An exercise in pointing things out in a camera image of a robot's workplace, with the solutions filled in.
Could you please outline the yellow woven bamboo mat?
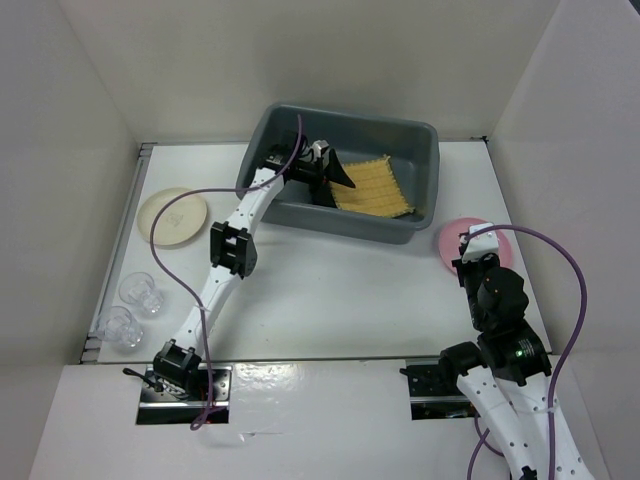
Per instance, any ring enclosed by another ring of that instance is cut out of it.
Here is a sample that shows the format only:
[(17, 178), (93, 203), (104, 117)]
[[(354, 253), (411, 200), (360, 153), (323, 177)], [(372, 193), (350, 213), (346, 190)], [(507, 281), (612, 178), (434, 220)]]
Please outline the yellow woven bamboo mat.
[(389, 155), (348, 163), (344, 170), (355, 187), (330, 183), (332, 198), (340, 210), (382, 218), (398, 218), (414, 211), (401, 191)]

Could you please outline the cream bear plate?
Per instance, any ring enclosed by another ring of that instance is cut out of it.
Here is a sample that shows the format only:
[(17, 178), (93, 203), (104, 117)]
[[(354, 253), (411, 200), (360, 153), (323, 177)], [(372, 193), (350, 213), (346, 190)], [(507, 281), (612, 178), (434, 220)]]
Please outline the cream bear plate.
[[(137, 227), (142, 238), (149, 242), (152, 223), (159, 211), (175, 197), (188, 192), (174, 187), (161, 190), (146, 199), (138, 210)], [(168, 207), (160, 216), (154, 233), (156, 246), (174, 246), (194, 237), (207, 219), (208, 207), (199, 194), (189, 195)]]

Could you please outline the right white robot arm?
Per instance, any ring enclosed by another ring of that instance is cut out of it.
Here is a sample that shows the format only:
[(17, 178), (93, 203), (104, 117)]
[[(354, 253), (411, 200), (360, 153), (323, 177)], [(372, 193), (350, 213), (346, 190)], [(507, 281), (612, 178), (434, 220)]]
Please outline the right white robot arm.
[(592, 478), (551, 389), (551, 361), (525, 319), (523, 279), (494, 253), (453, 266), (479, 336), (442, 351), (439, 384), (475, 407), (512, 478)]

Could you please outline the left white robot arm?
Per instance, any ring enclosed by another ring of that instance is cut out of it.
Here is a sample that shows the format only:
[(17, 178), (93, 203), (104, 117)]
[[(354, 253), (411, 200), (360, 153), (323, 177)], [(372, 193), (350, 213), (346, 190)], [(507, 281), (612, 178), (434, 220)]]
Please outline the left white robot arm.
[(355, 186), (334, 148), (324, 140), (310, 146), (305, 142), (306, 137), (296, 132), (292, 142), (269, 147), (259, 159), (249, 186), (239, 189), (240, 204), (227, 220), (212, 224), (211, 269), (202, 292), (194, 296), (195, 306), (187, 319), (153, 360), (154, 376), (176, 399), (199, 398), (213, 388), (213, 380), (205, 379), (199, 370), (200, 363), (208, 358), (208, 336), (232, 291), (255, 269), (255, 231), (285, 184), (306, 184), (322, 201), (331, 199), (332, 183)]

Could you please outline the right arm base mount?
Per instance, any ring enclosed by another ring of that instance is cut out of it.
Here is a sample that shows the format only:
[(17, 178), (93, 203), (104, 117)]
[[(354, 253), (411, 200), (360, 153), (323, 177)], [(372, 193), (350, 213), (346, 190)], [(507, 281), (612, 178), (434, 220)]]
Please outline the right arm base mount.
[(411, 418), (418, 420), (451, 420), (473, 418), (472, 403), (449, 383), (435, 357), (408, 359), (399, 368), (406, 380)]

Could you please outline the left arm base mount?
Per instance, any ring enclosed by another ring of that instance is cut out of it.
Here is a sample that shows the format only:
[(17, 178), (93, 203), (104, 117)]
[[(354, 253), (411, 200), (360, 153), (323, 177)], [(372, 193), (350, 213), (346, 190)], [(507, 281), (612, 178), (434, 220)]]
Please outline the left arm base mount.
[[(208, 395), (208, 371), (205, 365), (198, 368), (196, 388), (191, 392), (160, 380), (151, 366), (147, 366), (143, 373), (125, 367), (122, 373), (142, 382), (137, 425), (187, 425), (205, 411)], [(229, 422), (232, 373), (230, 365), (215, 365), (212, 370), (214, 406), (207, 415), (206, 424)]]

